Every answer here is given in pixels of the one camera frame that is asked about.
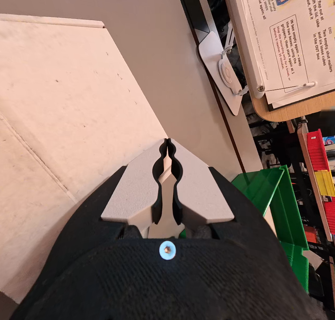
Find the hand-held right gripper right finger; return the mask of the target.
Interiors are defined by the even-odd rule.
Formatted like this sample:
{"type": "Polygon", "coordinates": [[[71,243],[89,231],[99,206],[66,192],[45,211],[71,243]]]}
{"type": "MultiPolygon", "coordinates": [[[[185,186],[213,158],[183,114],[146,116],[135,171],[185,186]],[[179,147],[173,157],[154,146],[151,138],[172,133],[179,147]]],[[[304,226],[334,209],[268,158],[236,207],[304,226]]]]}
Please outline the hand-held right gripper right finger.
{"type": "Polygon", "coordinates": [[[235,216],[219,188],[213,168],[174,139],[168,139],[171,171],[176,179],[173,189],[173,217],[183,224],[185,238],[196,238],[212,223],[230,222],[235,216]]]}

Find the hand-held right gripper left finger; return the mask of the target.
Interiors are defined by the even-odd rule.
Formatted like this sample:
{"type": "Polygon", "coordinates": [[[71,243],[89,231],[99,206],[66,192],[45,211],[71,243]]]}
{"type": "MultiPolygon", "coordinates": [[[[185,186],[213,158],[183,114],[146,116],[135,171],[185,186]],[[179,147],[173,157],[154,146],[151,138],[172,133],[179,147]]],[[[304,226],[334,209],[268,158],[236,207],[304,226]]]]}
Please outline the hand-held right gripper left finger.
{"type": "Polygon", "coordinates": [[[162,186],[168,178],[167,139],[161,139],[125,168],[101,219],[136,226],[147,238],[162,215],[162,186]]]}

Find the green plastic bin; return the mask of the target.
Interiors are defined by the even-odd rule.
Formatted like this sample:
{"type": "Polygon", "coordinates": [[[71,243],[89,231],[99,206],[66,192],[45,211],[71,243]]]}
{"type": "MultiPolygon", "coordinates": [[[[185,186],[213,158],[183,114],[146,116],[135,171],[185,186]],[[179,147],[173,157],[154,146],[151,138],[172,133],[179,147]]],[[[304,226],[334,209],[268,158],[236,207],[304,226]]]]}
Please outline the green plastic bin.
{"type": "Polygon", "coordinates": [[[303,255],[304,251],[308,251],[308,242],[287,166],[242,173],[232,184],[257,207],[263,217],[270,210],[277,239],[293,272],[309,293],[309,261],[303,255]]]}

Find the white cardboard mailer box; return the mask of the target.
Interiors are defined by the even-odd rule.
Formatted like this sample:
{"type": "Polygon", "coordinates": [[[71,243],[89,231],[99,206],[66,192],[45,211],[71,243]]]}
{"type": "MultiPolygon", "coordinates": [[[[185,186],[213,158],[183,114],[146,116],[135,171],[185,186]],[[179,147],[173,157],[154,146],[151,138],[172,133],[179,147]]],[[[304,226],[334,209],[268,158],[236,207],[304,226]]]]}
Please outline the white cardboard mailer box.
{"type": "Polygon", "coordinates": [[[102,21],[1,14],[1,292],[20,304],[60,231],[166,133],[102,21]]]}

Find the wooden table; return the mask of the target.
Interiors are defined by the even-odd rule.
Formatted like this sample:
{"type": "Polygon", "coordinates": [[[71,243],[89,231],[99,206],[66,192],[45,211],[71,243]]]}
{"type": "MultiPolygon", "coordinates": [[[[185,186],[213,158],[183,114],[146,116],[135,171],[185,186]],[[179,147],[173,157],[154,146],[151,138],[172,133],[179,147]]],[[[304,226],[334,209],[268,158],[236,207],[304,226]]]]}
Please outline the wooden table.
{"type": "Polygon", "coordinates": [[[311,160],[309,150],[308,150],[309,137],[308,137],[307,124],[302,123],[300,125],[294,126],[294,124],[291,120],[286,121],[286,123],[287,123],[288,130],[289,130],[290,133],[294,133],[294,130],[297,129],[296,133],[297,133],[297,136],[298,136],[298,139],[299,139],[299,144],[300,144],[302,154],[303,154],[303,157],[304,157],[304,164],[305,164],[305,166],[308,170],[308,175],[309,175],[309,178],[310,178],[312,191],[314,193],[315,200],[316,200],[316,205],[317,205],[319,213],[320,213],[322,226],[324,228],[324,232],[325,232],[325,235],[326,235],[326,238],[327,238],[328,242],[333,242],[333,235],[331,234],[329,224],[328,224],[328,221],[327,221],[327,218],[326,218],[325,209],[324,209],[324,202],[323,202],[322,196],[320,195],[320,190],[319,190],[319,187],[318,187],[317,178],[316,178],[316,175],[315,175],[315,171],[313,169],[312,160],[311,160]]]}

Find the instruction sheet on stand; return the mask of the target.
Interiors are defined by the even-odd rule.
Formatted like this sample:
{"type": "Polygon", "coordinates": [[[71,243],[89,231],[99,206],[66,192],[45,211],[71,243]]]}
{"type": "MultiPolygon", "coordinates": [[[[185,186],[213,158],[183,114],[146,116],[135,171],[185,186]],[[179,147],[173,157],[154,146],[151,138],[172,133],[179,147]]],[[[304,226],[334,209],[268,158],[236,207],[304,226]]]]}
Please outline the instruction sheet on stand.
{"type": "MultiPolygon", "coordinates": [[[[213,31],[218,37],[220,37],[208,0],[199,1],[209,30],[213,31]]],[[[334,108],[335,105],[334,91],[329,92],[328,94],[300,101],[296,104],[286,105],[285,107],[275,109],[274,111],[269,110],[265,97],[257,99],[255,98],[253,92],[249,95],[249,97],[252,101],[254,111],[262,119],[273,120],[277,122],[291,120],[293,118],[305,116],[322,110],[329,110],[334,108]]]]}

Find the red plastic bin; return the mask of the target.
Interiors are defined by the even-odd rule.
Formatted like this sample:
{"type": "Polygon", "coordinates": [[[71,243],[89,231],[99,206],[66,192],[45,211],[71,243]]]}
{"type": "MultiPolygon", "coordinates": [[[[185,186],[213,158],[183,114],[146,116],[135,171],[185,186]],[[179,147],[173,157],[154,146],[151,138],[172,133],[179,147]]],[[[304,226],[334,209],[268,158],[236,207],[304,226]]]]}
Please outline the red plastic bin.
{"type": "Polygon", "coordinates": [[[330,171],[321,130],[307,133],[307,147],[314,171],[330,171]]]}
{"type": "Polygon", "coordinates": [[[323,196],[323,202],[330,232],[335,235],[335,197],[323,196]]]}

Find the yellow plastic bin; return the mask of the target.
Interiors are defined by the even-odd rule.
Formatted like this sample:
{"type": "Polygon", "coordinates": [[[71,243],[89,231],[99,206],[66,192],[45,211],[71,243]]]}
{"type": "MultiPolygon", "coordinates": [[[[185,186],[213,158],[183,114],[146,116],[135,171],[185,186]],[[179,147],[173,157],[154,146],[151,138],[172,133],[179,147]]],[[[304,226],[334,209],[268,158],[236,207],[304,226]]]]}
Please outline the yellow plastic bin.
{"type": "Polygon", "coordinates": [[[331,172],[328,170],[320,170],[314,171],[314,174],[316,177],[320,195],[335,197],[335,187],[331,172]]]}

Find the printed instruction sheet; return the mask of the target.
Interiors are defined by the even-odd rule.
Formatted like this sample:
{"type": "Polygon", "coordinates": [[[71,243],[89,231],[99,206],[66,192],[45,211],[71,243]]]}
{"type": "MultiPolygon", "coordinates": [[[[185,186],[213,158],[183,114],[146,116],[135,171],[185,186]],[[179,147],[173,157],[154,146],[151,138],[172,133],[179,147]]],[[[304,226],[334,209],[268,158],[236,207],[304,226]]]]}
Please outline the printed instruction sheet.
{"type": "Polygon", "coordinates": [[[270,110],[334,91],[334,0],[243,0],[270,110]]]}

